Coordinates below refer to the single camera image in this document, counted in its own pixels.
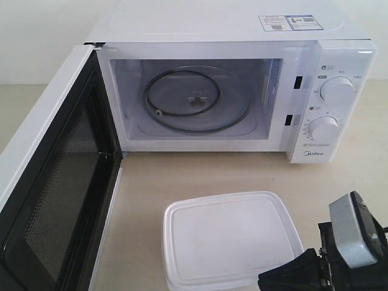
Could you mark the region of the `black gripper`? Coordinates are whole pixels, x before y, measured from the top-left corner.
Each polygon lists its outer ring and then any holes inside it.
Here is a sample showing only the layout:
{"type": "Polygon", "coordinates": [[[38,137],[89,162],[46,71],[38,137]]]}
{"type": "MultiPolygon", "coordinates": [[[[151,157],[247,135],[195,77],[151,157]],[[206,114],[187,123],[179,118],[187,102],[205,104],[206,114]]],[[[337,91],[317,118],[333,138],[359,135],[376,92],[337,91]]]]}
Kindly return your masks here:
{"type": "MultiPolygon", "coordinates": [[[[327,272],[330,272],[332,290],[387,290],[386,229],[367,210],[376,228],[383,250],[383,258],[371,266],[351,269],[335,245],[332,223],[318,224],[322,247],[319,251],[327,272]]],[[[289,263],[258,275],[260,290],[322,290],[320,257],[315,249],[307,249],[289,263]]]]}

